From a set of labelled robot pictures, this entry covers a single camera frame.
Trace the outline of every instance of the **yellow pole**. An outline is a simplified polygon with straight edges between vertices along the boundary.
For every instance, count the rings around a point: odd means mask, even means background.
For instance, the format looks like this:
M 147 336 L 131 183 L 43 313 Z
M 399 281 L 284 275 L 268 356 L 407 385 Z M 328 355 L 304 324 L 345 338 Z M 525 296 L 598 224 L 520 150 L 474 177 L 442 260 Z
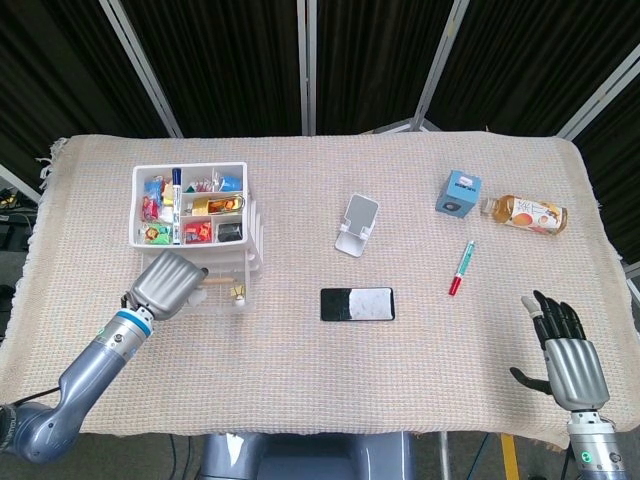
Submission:
M 504 458 L 504 473 L 507 480 L 520 480 L 518 461 L 516 460 L 516 444 L 512 435 L 500 434 L 502 442 L 502 457 Z

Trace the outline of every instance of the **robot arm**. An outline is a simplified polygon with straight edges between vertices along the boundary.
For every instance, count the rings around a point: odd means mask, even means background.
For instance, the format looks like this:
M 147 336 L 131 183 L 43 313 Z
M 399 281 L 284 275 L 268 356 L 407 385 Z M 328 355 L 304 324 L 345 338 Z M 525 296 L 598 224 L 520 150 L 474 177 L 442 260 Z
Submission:
M 515 367 L 511 374 L 525 387 L 553 395 L 558 405 L 571 412 L 567 428 L 583 480 L 630 480 L 613 425 L 598 414 L 609 400 L 609 390 L 595 347 L 569 305 L 533 293 L 539 307 L 527 297 L 522 297 L 522 303 L 533 320 L 549 380 L 529 378 Z
M 36 402 L 0 408 L 0 452 L 32 463 L 64 455 L 89 410 L 152 335 L 153 322 L 178 313 L 207 273 L 168 250 L 158 256 L 125 294 L 123 308 L 62 374 L 55 408 Z

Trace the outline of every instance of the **table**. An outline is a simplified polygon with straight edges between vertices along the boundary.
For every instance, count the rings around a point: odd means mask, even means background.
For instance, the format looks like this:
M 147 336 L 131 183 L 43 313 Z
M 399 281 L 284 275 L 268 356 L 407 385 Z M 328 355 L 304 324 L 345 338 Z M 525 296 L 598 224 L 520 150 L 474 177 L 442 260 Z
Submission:
M 546 375 L 520 296 L 570 303 L 599 352 L 611 392 L 603 414 L 640 423 L 640 347 L 630 296 L 577 149 L 557 138 L 484 132 L 353 137 L 70 139 L 53 159 L 7 339 L 0 401 L 55 386 L 140 273 L 127 244 L 135 165 L 246 161 L 264 212 L 265 272 L 255 311 L 182 316 L 156 332 L 88 415 L 86 432 L 483 430 L 566 446 L 568 415 L 521 387 Z M 566 206 L 546 237 L 498 225 L 476 207 L 436 213 L 451 169 L 481 196 L 517 193 Z M 364 255 L 333 247 L 352 193 L 380 203 Z M 455 297 L 447 294 L 469 239 Z M 319 319 L 323 287 L 394 288 L 396 320 Z M 55 395 L 45 397 L 53 404 Z

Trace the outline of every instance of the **small blue box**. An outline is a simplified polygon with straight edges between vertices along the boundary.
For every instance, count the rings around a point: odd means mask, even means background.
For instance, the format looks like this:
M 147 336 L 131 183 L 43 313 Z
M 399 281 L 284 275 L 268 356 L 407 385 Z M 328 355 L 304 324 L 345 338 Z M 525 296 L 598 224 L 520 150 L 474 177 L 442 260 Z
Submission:
M 459 170 L 451 170 L 436 202 L 436 211 L 463 218 L 478 201 L 482 180 Z

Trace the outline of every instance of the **smartphone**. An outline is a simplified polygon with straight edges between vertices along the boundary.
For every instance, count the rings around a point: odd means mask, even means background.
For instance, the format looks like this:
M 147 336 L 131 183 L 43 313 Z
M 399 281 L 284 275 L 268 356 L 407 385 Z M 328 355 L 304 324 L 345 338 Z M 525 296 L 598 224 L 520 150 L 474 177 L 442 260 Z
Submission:
M 320 318 L 325 322 L 393 320 L 396 317 L 390 288 L 323 288 Z

